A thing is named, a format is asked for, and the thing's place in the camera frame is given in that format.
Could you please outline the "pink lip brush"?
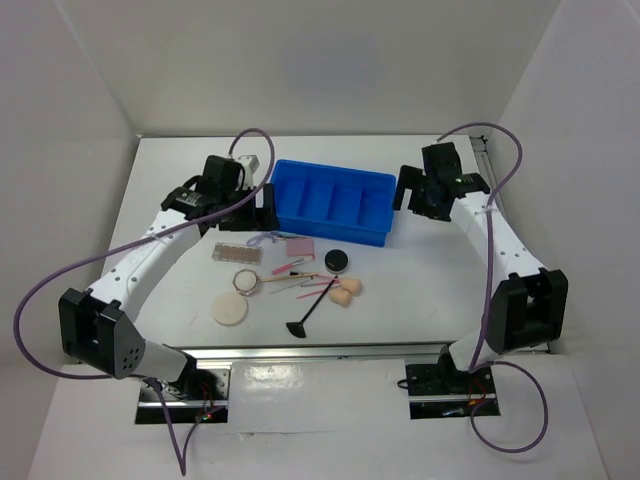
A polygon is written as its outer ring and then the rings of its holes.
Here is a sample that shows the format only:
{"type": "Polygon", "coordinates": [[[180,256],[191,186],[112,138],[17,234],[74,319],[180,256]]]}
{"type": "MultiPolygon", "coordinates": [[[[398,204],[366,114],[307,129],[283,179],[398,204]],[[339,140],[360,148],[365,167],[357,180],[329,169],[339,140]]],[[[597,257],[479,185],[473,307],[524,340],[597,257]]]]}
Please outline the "pink lip brush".
{"type": "Polygon", "coordinates": [[[301,288],[315,288],[315,287],[323,287],[326,288],[329,286],[330,288],[335,288],[336,286],[340,286],[340,280],[334,279],[330,281],[318,281],[318,282],[304,282],[301,285],[301,288]]]}

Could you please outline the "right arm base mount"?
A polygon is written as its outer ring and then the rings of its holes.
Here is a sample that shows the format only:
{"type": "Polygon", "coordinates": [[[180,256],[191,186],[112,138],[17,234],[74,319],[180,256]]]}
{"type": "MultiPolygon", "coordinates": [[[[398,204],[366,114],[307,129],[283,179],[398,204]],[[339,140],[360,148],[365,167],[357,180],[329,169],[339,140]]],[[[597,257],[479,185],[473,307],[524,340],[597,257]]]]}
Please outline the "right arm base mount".
{"type": "Polygon", "coordinates": [[[476,407],[479,417],[501,415],[490,367],[459,372],[432,356],[405,358],[404,367],[396,385],[407,394],[411,420],[465,418],[476,407]]]}

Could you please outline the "black round compact jar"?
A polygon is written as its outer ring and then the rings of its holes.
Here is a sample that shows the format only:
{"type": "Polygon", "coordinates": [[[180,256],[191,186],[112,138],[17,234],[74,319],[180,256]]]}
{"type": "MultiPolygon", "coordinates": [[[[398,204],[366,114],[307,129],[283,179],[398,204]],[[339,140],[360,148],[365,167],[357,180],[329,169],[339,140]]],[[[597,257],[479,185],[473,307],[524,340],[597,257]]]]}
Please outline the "black round compact jar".
{"type": "Polygon", "coordinates": [[[325,254],[324,265],[330,274],[339,275],[348,268],[349,257],[343,250],[332,249],[325,254]]]}

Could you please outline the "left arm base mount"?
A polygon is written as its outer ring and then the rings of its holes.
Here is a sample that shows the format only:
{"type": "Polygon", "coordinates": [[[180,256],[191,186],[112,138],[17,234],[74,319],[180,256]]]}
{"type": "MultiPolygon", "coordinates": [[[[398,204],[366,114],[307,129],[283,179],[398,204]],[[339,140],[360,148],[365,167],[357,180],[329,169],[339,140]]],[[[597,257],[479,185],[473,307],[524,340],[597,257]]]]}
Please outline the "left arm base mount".
{"type": "MultiPolygon", "coordinates": [[[[166,382],[160,382],[160,391],[173,424],[193,424],[200,419],[205,424],[223,424],[228,421],[228,396],[232,368],[229,362],[209,362],[208,370],[216,377],[215,385],[200,388],[196,396],[181,393],[166,382]]],[[[134,423],[136,425],[165,425],[159,395],[146,383],[139,390],[134,423]]]]}

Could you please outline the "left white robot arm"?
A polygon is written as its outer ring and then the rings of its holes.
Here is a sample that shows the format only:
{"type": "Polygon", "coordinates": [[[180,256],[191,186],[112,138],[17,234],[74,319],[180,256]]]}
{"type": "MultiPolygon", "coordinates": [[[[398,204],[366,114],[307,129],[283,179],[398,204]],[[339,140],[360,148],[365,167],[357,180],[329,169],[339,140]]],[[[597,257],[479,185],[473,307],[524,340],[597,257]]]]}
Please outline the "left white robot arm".
{"type": "Polygon", "coordinates": [[[177,260],[211,228],[267,231],[277,227],[274,188],[256,206],[254,155],[211,155],[201,174],[172,190],[143,236],[107,274],[86,290],[68,289],[58,303],[64,352],[112,378],[161,380],[176,399],[208,380],[194,357],[146,340],[134,322],[149,295],[177,260]]]}

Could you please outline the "pink thin brush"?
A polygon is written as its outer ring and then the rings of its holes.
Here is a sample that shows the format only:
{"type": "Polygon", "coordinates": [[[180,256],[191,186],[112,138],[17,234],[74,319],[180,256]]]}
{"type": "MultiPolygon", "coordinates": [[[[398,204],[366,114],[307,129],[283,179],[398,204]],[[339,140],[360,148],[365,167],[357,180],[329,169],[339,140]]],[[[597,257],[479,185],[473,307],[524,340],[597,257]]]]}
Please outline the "pink thin brush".
{"type": "Polygon", "coordinates": [[[324,292],[328,292],[328,291],[330,291],[330,290],[332,290],[332,289],[336,289],[336,288],[339,288],[339,287],[340,287],[340,284],[339,284],[339,283],[336,283],[336,282],[327,282],[327,283],[324,285],[324,288],[323,288],[323,289],[321,289],[321,290],[316,290],[316,291],[312,291],[312,292],[305,293],[305,294],[302,294],[302,295],[298,295],[298,296],[297,296],[297,299],[304,299],[304,298],[313,297],[313,296],[320,295],[320,294],[322,294],[322,293],[324,293],[324,292]]]}

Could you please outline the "eyeshadow palette clear case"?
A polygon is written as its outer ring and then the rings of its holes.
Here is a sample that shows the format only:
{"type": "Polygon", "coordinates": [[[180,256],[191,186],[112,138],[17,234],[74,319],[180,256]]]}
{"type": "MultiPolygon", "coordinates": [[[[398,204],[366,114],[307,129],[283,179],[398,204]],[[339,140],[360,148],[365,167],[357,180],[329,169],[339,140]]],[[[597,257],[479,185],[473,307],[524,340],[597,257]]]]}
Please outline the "eyeshadow palette clear case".
{"type": "Polygon", "coordinates": [[[219,262],[259,265],[262,260],[262,249],[260,247],[217,242],[212,252],[212,259],[219,262]]]}

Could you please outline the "beige makeup sponge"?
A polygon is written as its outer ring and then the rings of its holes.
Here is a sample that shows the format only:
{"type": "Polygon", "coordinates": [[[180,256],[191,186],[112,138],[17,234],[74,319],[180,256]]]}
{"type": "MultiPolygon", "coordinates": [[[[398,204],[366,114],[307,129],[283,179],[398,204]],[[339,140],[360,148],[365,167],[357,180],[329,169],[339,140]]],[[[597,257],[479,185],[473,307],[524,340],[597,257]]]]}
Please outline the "beige makeup sponge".
{"type": "Polygon", "coordinates": [[[329,299],[343,308],[346,308],[350,305],[352,300],[352,294],[342,288],[331,289],[328,293],[329,299]]]}
{"type": "Polygon", "coordinates": [[[362,291],[362,283],[359,279],[343,277],[340,279],[340,287],[352,296],[358,296],[362,291]]]}

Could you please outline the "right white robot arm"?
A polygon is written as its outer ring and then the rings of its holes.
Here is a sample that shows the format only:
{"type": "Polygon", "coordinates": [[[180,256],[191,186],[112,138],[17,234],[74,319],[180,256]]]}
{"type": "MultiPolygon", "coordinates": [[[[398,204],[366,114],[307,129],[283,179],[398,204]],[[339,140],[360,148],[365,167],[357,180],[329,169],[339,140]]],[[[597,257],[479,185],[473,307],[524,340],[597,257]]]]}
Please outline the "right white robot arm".
{"type": "Polygon", "coordinates": [[[465,233],[487,267],[480,327],[445,350],[436,379],[460,391],[471,371],[505,353],[557,340],[562,331],[568,279],[544,266],[520,241],[478,173],[466,173],[453,143],[422,150],[420,168],[400,169],[393,207],[431,220],[452,222],[465,233]]]}

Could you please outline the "round beige powder puff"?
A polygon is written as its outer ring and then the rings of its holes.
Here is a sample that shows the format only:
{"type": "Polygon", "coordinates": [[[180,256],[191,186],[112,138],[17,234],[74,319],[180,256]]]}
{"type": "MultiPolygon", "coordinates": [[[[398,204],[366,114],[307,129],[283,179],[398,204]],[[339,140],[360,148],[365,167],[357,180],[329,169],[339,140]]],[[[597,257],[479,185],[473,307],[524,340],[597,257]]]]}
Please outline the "round beige powder puff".
{"type": "Polygon", "coordinates": [[[211,306],[213,320],[219,325],[233,327],[242,323],[248,313],[246,298],[237,292],[218,295],[211,306]]]}

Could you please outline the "black fan brush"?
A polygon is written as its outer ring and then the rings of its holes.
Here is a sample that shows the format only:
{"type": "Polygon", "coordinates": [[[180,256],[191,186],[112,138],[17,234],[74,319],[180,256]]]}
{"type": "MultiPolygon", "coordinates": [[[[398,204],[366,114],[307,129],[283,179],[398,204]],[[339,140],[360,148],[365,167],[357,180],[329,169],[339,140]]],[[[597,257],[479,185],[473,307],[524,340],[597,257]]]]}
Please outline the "black fan brush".
{"type": "Polygon", "coordinates": [[[289,333],[291,335],[293,335],[296,338],[299,339],[303,339],[306,337],[306,332],[305,332],[305,327],[304,324],[305,322],[308,320],[308,318],[312,315],[312,313],[314,312],[314,310],[317,308],[317,306],[319,305],[319,303],[324,299],[324,297],[327,295],[327,293],[331,290],[331,288],[333,287],[333,285],[336,283],[336,281],[338,280],[339,276],[335,275],[331,281],[329,282],[329,284],[325,287],[325,289],[321,292],[320,296],[315,300],[315,302],[312,304],[312,306],[309,308],[309,310],[305,313],[305,315],[302,317],[301,320],[297,321],[297,322],[287,322],[286,323],[286,328],[289,331],[289,333]]]}

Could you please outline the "octagonal gold mirror compact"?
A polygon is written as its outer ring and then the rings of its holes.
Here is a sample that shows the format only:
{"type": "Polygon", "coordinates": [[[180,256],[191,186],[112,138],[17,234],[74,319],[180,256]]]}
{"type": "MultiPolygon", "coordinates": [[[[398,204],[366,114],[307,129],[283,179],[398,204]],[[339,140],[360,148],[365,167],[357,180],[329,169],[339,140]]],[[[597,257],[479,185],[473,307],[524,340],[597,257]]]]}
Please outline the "octagonal gold mirror compact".
{"type": "Polygon", "coordinates": [[[242,269],[235,273],[232,284],[238,294],[248,297],[259,290],[260,279],[254,270],[242,269]]]}

